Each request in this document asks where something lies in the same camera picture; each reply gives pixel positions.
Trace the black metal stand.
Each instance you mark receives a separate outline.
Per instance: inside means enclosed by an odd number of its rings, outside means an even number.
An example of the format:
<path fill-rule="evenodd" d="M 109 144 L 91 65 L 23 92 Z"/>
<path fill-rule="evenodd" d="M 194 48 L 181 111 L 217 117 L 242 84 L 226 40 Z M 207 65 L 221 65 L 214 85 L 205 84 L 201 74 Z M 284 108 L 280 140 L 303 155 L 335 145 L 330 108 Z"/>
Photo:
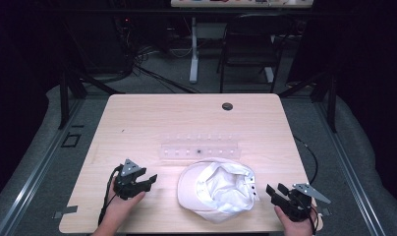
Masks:
<path fill-rule="evenodd" d="M 314 89 L 311 93 L 312 102 L 322 102 L 325 96 L 328 95 L 326 122 L 331 131 L 336 133 L 337 130 L 335 125 L 335 115 L 337 101 L 337 78 L 334 74 L 327 72 L 318 73 L 308 80 L 299 82 L 295 86 L 280 92 L 279 96 L 281 98 L 288 97 L 311 84 L 314 84 Z"/>
<path fill-rule="evenodd" d="M 60 78 L 60 104 L 61 104 L 61 121 L 59 129 L 63 129 L 70 120 L 70 106 L 69 106 L 69 92 L 73 94 L 76 99 L 85 99 L 87 91 L 83 83 L 89 83 L 96 88 L 105 91 L 109 95 L 121 94 L 106 84 L 98 81 L 94 77 L 90 76 L 81 70 L 70 53 L 67 52 L 71 48 L 71 45 L 64 45 L 61 52 L 61 65 L 63 67 L 63 74 Z"/>

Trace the person's left hand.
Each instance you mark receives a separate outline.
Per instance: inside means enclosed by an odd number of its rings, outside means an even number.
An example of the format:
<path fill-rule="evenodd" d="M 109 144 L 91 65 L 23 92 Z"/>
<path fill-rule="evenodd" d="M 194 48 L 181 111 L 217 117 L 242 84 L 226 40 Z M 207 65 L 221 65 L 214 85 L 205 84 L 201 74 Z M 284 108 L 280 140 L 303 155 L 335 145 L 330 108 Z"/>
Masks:
<path fill-rule="evenodd" d="M 145 192 L 141 192 L 131 199 L 122 200 L 114 196 L 113 187 L 114 184 L 111 184 L 107 201 L 108 207 L 98 228 L 117 232 L 129 217 L 132 209 L 144 198 Z"/>

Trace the grey tape strip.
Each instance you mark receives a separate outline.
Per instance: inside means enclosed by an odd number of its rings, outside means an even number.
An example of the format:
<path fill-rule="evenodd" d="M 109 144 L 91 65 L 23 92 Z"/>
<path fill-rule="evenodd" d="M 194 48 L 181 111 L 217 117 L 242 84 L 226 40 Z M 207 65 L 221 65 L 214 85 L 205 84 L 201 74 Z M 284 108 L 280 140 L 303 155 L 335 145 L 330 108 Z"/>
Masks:
<path fill-rule="evenodd" d="M 52 215 L 53 219 L 59 219 L 64 214 L 75 213 L 78 210 L 77 206 L 66 206 L 61 210 L 55 211 Z"/>

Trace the black tape square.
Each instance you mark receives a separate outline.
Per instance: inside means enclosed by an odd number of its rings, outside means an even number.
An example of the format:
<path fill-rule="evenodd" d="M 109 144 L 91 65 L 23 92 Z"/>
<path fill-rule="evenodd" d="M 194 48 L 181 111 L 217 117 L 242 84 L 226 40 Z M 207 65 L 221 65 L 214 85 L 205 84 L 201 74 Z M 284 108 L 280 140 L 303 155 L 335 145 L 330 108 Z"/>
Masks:
<path fill-rule="evenodd" d="M 81 139 L 81 134 L 68 133 L 61 144 L 62 148 L 75 148 Z"/>

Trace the white baseball cap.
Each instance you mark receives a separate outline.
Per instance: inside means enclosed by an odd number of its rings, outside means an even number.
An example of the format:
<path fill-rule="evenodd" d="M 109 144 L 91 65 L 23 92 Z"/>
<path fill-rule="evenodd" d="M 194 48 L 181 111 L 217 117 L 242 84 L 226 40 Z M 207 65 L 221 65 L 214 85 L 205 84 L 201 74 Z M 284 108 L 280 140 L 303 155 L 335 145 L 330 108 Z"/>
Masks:
<path fill-rule="evenodd" d="M 212 223 L 249 211 L 258 201 L 255 173 L 246 165 L 219 157 L 199 160 L 180 174 L 179 205 Z"/>

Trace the person's right hand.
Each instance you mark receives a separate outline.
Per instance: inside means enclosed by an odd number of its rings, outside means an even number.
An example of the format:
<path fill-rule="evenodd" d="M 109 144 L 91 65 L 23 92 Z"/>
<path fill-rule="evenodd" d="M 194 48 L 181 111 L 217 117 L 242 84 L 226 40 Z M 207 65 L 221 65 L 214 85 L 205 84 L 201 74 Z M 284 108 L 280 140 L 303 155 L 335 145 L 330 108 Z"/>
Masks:
<path fill-rule="evenodd" d="M 313 236 L 314 230 L 312 223 L 316 221 L 317 214 L 311 211 L 311 218 L 301 222 L 294 222 L 283 212 L 279 206 L 274 207 L 274 211 L 284 228 L 284 236 Z"/>

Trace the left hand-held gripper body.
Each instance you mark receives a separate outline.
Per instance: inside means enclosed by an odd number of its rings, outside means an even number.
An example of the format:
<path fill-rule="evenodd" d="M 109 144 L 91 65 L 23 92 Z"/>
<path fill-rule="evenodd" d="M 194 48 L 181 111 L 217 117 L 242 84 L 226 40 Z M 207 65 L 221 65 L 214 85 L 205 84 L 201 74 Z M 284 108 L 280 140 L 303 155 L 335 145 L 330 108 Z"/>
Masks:
<path fill-rule="evenodd" d="M 139 167 L 130 159 L 126 159 L 121 166 L 119 173 L 114 181 L 113 190 L 122 200 L 135 197 L 139 182 L 137 179 L 146 172 L 144 167 Z"/>

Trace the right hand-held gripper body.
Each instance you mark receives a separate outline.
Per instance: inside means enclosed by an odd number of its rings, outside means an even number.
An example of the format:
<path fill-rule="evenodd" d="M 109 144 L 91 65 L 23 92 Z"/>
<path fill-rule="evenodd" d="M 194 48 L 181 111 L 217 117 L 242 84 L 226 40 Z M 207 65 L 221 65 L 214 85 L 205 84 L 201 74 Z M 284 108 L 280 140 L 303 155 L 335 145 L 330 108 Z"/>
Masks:
<path fill-rule="evenodd" d="M 329 198 L 315 189 L 310 183 L 302 183 L 294 184 L 293 188 L 289 189 L 287 196 L 276 194 L 273 204 L 279 206 L 290 220 L 301 222 L 310 216 L 313 199 L 327 204 L 331 203 Z"/>

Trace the clear acrylic peg rack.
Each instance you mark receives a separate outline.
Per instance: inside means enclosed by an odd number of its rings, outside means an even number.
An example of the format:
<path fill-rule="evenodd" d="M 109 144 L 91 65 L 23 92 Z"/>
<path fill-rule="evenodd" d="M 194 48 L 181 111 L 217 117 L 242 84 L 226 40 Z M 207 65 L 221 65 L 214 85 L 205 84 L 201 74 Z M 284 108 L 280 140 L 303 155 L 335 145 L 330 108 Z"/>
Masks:
<path fill-rule="evenodd" d="M 209 157 L 239 159 L 242 150 L 233 135 L 176 134 L 161 139 L 159 157 L 165 160 L 199 160 Z"/>

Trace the black chair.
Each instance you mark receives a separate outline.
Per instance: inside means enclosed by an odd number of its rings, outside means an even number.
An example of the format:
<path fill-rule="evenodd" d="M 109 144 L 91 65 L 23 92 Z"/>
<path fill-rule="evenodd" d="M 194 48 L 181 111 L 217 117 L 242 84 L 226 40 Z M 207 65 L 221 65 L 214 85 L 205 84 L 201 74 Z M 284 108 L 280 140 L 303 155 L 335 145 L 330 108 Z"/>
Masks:
<path fill-rule="evenodd" d="M 273 70 L 270 92 L 274 91 L 285 40 L 294 21 L 284 15 L 244 14 L 227 23 L 216 72 L 220 74 L 219 92 L 224 91 L 225 68 L 265 68 Z"/>

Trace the light background desk top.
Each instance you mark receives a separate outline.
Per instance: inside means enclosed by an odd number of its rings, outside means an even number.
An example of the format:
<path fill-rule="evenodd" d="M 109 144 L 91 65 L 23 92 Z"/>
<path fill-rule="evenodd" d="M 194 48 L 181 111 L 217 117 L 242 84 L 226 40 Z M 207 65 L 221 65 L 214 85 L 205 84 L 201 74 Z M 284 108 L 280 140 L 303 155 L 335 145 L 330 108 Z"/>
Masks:
<path fill-rule="evenodd" d="M 171 0 L 177 8 L 310 8 L 314 0 Z"/>

